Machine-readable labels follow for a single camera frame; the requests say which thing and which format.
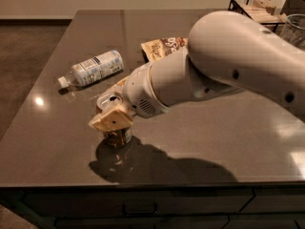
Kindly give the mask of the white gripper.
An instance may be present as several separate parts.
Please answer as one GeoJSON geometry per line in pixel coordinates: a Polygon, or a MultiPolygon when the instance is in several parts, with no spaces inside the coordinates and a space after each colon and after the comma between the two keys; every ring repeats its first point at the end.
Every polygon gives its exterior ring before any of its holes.
{"type": "MultiPolygon", "coordinates": [[[[126,76],[108,88],[108,92],[122,92],[137,115],[144,118],[166,114],[170,108],[163,104],[153,90],[151,79],[152,63],[147,63],[135,69],[129,76],[126,76]]],[[[89,125],[102,133],[130,128],[133,124],[132,117],[122,106],[116,105],[102,113],[97,114],[89,125]]]]}

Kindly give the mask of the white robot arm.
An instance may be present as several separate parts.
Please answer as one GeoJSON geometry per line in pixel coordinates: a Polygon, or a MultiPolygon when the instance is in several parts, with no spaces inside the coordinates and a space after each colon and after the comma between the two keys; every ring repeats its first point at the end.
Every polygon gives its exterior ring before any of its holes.
{"type": "Polygon", "coordinates": [[[185,48],[135,69],[97,99],[90,126],[103,133],[132,126],[188,101],[240,90],[262,95],[302,120],[305,52],[254,20],[215,11],[192,27],[185,48]]]}

